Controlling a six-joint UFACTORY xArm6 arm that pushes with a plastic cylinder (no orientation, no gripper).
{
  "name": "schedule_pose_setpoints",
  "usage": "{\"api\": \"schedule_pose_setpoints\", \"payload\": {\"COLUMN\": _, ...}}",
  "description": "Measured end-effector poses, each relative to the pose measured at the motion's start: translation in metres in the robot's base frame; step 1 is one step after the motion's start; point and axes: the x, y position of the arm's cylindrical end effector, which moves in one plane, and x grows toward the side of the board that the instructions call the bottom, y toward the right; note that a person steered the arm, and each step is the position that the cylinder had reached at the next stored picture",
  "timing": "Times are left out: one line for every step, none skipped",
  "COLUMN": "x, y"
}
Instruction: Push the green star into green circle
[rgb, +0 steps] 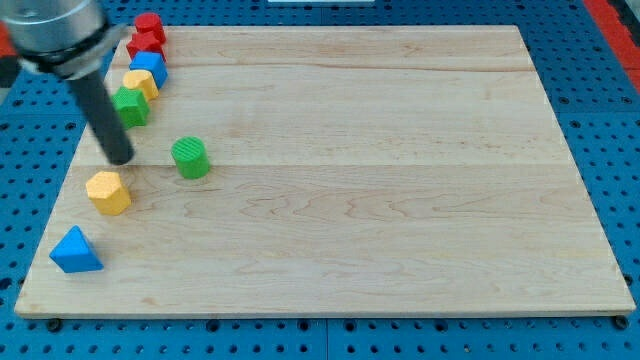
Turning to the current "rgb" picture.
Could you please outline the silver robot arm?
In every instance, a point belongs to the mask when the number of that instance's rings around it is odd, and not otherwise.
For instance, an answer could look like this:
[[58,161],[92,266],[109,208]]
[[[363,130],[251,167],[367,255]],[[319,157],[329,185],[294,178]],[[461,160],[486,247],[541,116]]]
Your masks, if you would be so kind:
[[2,0],[1,21],[25,69],[68,83],[108,162],[130,162],[133,145],[100,73],[127,27],[96,0]]

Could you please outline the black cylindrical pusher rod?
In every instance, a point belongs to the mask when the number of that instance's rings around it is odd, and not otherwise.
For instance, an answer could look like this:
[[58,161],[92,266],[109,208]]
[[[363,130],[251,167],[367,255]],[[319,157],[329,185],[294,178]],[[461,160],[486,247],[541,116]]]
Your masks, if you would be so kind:
[[125,165],[134,148],[98,71],[67,81],[77,105],[112,165]]

